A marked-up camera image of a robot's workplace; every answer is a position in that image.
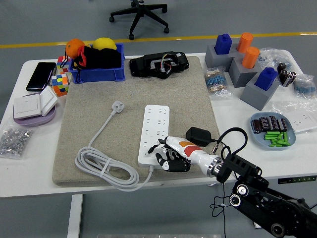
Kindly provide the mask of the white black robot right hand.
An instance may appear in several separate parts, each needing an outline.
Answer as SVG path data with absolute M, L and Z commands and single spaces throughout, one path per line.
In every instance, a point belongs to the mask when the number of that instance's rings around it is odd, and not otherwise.
M 162 169 L 173 173 L 187 172 L 192 165 L 198 165 L 203 174 L 215 177 L 223 163 L 218 155 L 208 154 L 189 140 L 174 136 L 158 139 L 148 153 L 155 153 Z

